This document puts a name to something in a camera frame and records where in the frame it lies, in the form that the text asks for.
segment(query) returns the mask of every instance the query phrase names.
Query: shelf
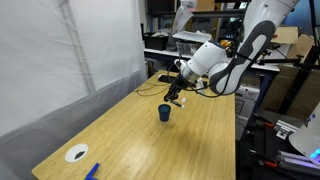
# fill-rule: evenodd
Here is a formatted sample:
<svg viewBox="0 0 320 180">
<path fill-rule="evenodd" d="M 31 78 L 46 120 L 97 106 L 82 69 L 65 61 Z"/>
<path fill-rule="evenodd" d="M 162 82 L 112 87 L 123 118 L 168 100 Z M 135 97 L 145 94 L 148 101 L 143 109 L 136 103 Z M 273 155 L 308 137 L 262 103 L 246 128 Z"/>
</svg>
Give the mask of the shelf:
<svg viewBox="0 0 320 180">
<path fill-rule="evenodd" d="M 224 10 L 224 11 L 204 11 L 204 12 L 193 12 L 193 18 L 230 18 L 230 17 L 241 17 L 244 15 L 244 10 Z M 152 17 L 175 17 L 176 13 L 148 13 Z"/>
</svg>

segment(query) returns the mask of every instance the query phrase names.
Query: dark blue cup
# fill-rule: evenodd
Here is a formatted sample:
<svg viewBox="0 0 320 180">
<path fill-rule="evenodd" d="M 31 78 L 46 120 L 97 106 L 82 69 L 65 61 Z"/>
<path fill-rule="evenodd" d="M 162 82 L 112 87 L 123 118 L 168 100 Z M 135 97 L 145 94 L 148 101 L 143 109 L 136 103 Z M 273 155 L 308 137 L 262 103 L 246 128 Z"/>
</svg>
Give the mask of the dark blue cup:
<svg viewBox="0 0 320 180">
<path fill-rule="evenodd" d="M 168 104 L 161 104 L 158 107 L 160 120 L 163 122 L 167 122 L 169 120 L 171 107 Z"/>
</svg>

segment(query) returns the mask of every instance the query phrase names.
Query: table surface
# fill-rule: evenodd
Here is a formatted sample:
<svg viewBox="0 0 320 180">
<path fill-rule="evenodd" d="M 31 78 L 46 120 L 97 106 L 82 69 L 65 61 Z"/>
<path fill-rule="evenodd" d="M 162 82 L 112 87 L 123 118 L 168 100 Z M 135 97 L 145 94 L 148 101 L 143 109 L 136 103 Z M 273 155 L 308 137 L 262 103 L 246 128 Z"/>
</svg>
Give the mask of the table surface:
<svg viewBox="0 0 320 180">
<path fill-rule="evenodd" d="M 84 179 L 98 162 L 98 179 L 235 179 L 234 95 L 209 99 L 181 91 L 185 108 L 170 104 L 170 119 L 161 122 L 157 108 L 169 84 L 157 81 L 160 73 L 166 72 L 139 88 L 145 97 L 130 93 L 37 165 L 33 175 Z M 68 149 L 80 143 L 88 145 L 88 153 L 66 162 Z"/>
<path fill-rule="evenodd" d="M 161 55 L 168 55 L 168 56 L 175 56 L 175 57 L 179 57 L 178 52 L 169 52 L 169 51 L 159 51 L 159 50 L 155 50 L 155 49 L 144 49 L 144 52 L 149 52 L 149 53 L 156 53 L 156 54 L 161 54 Z M 186 56 L 183 55 L 183 57 L 186 58 L 192 58 L 192 56 Z M 278 65 L 258 65 L 258 64 L 253 64 L 251 66 L 251 68 L 253 69 L 261 69 L 261 70 L 267 70 L 267 71 L 274 71 L 274 72 L 279 72 L 279 66 Z"/>
</svg>

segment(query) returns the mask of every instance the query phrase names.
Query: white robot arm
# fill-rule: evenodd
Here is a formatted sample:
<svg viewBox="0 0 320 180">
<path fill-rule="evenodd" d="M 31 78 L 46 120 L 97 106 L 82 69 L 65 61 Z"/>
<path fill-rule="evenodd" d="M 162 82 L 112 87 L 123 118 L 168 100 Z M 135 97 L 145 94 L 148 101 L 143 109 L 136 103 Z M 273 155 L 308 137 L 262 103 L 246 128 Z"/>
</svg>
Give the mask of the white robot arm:
<svg viewBox="0 0 320 180">
<path fill-rule="evenodd" d="M 177 99 L 180 90 L 189 87 L 205 73 L 208 73 L 209 87 L 215 94 L 234 93 L 240 86 L 244 72 L 267 49 L 277 27 L 298 1 L 253 0 L 245 14 L 243 40 L 231 61 L 219 43 L 204 43 L 181 69 L 164 100 L 171 102 Z"/>
</svg>

